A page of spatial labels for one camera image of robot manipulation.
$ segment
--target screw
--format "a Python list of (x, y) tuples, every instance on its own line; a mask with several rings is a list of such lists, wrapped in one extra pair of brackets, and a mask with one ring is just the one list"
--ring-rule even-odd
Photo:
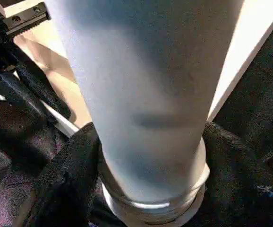
[(40, 13), (41, 12), (41, 9), (39, 8), (39, 7), (34, 7), (34, 11), (36, 12), (36, 13)]
[(14, 16), (14, 17), (12, 18), (12, 21), (13, 21), (14, 23), (18, 23), (20, 20), (21, 20), (21, 19), (20, 19), (20, 17), (18, 17), (18, 16)]

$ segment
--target white cylinder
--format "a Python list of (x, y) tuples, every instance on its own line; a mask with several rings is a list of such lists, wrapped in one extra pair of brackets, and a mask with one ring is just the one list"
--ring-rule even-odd
[(102, 142), (109, 193), (134, 204), (189, 194), (243, 0), (45, 2)]

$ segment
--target black plastic part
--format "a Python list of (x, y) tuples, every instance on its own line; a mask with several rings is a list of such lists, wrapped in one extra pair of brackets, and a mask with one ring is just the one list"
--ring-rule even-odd
[(9, 43), (4, 48), (16, 61), (17, 74), (26, 87), (65, 118), (70, 118), (69, 107), (57, 96), (45, 73), (16, 44)]
[(0, 141), (15, 168), (37, 176), (63, 147), (67, 138), (46, 119), (34, 117), (25, 106), (0, 101)]
[(12, 105), (25, 106), (35, 117), (47, 119), (51, 123), (56, 122), (40, 100), (10, 72), (0, 74), (0, 95)]

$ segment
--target pvc pipe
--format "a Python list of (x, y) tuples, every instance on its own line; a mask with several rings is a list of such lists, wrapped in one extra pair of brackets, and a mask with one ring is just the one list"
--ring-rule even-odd
[(102, 142), (108, 192), (130, 205), (189, 194), (243, 0), (45, 2)]

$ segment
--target white tube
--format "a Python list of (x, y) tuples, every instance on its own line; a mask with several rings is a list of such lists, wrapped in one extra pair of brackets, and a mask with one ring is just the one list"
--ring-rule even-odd
[(191, 193), (197, 149), (243, 0), (46, 0), (102, 142), (108, 192)]

